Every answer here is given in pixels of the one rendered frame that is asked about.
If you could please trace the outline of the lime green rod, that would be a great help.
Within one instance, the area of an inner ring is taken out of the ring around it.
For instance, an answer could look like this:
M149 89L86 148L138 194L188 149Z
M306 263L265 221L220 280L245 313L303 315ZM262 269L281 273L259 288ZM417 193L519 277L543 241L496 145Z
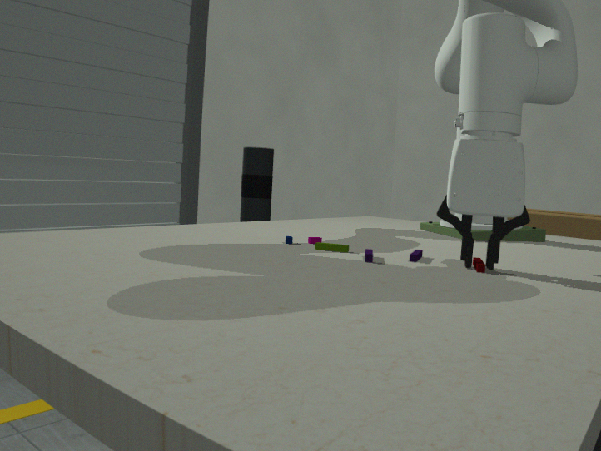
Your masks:
M339 244L330 244L330 243L315 243L316 250L330 250L330 251L339 251L339 252L349 252L348 245L339 245Z

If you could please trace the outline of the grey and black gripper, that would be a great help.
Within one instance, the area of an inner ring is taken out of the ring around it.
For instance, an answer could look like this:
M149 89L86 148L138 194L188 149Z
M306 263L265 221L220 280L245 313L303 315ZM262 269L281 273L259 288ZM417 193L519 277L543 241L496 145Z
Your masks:
M499 262L500 241L514 228L530 223L524 197L523 143L504 136L461 136L455 140L447 195L437 216L462 235L460 260L466 268L472 266L473 215L493 216L485 264L492 270ZM449 210L462 214L462 221ZM515 218L504 222L505 217Z

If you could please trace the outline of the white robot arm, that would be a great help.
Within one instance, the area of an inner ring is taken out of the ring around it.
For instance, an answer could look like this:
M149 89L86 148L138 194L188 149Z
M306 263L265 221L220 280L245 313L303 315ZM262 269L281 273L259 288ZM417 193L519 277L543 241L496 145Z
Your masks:
M525 25L537 47L526 43ZM562 104L576 89L568 9L562 0L459 0L435 79L444 91L459 94L457 139L520 136L523 103Z

